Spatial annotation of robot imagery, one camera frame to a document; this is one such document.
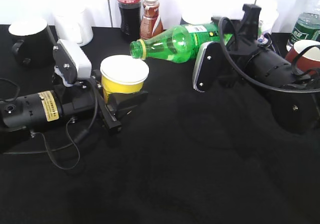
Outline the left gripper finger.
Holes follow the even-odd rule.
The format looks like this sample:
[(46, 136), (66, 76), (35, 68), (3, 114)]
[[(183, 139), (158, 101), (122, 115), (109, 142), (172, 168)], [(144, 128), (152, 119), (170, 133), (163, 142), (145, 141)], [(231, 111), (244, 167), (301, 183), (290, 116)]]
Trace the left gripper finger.
[(147, 91), (138, 91), (134, 93), (112, 93), (108, 97), (106, 107), (120, 120), (122, 117), (132, 112), (133, 109), (146, 102), (148, 98)]
[(98, 113), (99, 117), (101, 118), (104, 124), (104, 127), (107, 129), (110, 135), (117, 134), (122, 129), (121, 122), (115, 117), (115, 115), (109, 110), (109, 108), (105, 104), (98, 87), (96, 88), (96, 94), (98, 101)]

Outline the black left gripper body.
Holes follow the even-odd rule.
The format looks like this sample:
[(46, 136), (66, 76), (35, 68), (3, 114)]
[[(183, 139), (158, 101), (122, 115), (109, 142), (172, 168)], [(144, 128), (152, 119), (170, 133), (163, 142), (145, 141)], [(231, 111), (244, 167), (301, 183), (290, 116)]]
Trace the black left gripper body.
[(86, 118), (94, 114), (95, 95), (93, 87), (101, 84), (101, 76), (93, 76), (72, 87), (65, 87), (61, 77), (53, 77), (53, 96), (58, 108), (57, 122), (63, 122), (70, 117)]

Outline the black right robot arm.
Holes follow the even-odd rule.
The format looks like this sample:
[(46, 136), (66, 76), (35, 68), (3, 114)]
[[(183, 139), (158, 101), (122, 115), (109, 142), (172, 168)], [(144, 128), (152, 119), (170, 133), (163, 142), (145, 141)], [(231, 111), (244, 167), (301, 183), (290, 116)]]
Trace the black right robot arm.
[(320, 71), (301, 71), (296, 63), (285, 60), (268, 44), (259, 44), (236, 30), (233, 22), (222, 17), (219, 33), (230, 34), (228, 43), (220, 42), (224, 60), (242, 80), (266, 98), (274, 119), (288, 132), (303, 134), (320, 127)]

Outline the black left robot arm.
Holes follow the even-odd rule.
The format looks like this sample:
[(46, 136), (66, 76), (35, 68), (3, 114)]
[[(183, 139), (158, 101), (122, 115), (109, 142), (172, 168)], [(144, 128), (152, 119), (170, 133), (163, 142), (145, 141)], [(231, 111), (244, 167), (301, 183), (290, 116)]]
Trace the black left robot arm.
[(120, 119), (147, 100), (148, 92), (113, 93), (104, 101), (98, 82), (90, 78), (71, 87), (55, 83), (52, 90), (0, 102), (0, 152), (27, 141), (32, 133), (47, 131), (70, 118), (101, 119), (110, 133), (122, 129)]

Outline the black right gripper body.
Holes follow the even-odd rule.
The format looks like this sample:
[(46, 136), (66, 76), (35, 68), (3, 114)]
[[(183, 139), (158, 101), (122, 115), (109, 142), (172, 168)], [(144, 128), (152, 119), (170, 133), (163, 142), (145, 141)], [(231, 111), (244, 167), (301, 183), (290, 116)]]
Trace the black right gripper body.
[(219, 42), (223, 58), (216, 80), (230, 87), (239, 79), (244, 79), (261, 88), (275, 88), (275, 79), (271, 77), (275, 52), (267, 45), (258, 44), (249, 37), (248, 32), (239, 34), (227, 17), (220, 18), (217, 24), (221, 35), (230, 33), (232, 37), (227, 44)]

